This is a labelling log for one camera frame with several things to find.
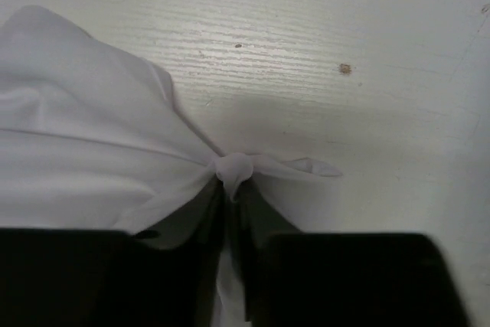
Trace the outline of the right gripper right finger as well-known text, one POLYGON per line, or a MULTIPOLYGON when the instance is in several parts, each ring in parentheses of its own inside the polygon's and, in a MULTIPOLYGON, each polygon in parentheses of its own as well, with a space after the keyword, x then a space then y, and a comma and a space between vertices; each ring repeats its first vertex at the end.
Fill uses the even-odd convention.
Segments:
POLYGON ((437 245, 412 233, 311 233, 243 183, 230 245, 253 326, 468 326, 437 245))

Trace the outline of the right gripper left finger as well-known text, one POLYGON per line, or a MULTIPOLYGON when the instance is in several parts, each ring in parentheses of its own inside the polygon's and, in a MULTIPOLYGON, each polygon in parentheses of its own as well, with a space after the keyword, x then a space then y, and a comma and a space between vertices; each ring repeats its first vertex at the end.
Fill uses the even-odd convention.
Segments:
POLYGON ((4 228, 1 324, 209 326, 223 237, 217 179, 134 235, 4 228))

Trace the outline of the white t shirt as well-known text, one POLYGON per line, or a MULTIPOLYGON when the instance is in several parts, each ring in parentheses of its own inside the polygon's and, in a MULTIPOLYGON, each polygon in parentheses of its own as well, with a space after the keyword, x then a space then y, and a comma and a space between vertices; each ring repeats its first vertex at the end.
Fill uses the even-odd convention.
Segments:
POLYGON ((322 227, 338 170, 324 162, 216 153, 175 108, 170 75, 37 6, 1 28, 1 231, 137 234, 212 179, 224 191, 224 237, 209 326, 243 326, 230 210, 253 181, 301 231, 322 227))

